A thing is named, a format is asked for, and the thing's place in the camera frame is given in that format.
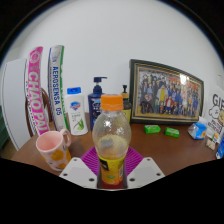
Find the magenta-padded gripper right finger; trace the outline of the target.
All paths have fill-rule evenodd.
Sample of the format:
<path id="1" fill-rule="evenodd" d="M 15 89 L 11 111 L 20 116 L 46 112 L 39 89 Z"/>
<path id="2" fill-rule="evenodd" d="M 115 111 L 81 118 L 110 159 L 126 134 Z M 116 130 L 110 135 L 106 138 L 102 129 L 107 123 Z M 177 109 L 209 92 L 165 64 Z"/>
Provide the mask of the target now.
<path id="1" fill-rule="evenodd" d="M 132 148 L 126 155 L 125 175 L 128 188 L 140 188 L 164 177 L 151 157 L 143 157 Z"/>

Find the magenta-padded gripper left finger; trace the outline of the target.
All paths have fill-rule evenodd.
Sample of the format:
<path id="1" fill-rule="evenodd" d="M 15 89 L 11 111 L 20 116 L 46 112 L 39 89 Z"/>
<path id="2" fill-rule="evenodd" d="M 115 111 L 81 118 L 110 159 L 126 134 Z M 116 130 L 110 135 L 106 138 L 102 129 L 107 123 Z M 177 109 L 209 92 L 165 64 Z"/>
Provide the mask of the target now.
<path id="1" fill-rule="evenodd" d="M 80 158 L 73 157 L 60 177 L 84 188 L 96 188 L 99 174 L 99 160 L 95 148 Z"/>

